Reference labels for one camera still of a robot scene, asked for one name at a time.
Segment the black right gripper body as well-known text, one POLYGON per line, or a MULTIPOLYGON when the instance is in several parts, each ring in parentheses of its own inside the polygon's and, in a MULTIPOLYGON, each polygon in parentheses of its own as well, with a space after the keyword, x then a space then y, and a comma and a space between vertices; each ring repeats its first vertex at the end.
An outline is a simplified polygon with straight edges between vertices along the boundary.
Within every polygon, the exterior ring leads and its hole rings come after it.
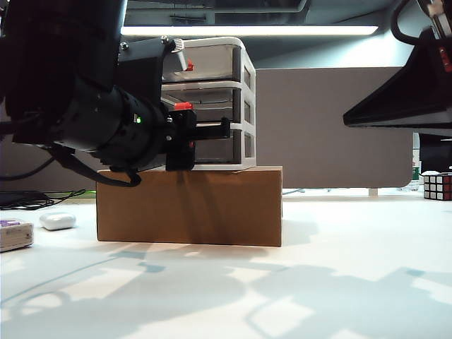
POLYGON ((451 136, 451 40, 424 30, 406 65, 381 87, 349 109, 349 127, 410 129, 451 136))

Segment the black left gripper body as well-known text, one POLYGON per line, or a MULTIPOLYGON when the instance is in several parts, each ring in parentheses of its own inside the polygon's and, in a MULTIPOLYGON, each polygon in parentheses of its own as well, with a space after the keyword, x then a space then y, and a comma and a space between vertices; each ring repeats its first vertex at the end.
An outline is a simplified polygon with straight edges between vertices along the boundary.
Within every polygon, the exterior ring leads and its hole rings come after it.
POLYGON ((194 168, 195 141, 191 133, 196 127, 196 114, 192 109, 177 110, 169 113, 172 127, 165 142, 167 171, 189 171, 194 168))

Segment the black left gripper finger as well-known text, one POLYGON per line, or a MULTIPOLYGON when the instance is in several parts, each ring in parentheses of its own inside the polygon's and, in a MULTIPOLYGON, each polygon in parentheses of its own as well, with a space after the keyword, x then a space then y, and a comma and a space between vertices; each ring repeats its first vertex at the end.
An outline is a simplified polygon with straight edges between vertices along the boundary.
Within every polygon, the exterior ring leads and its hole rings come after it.
POLYGON ((195 139, 223 139, 230 137, 230 120, 222 118, 218 123, 199 124, 194 129, 195 139))

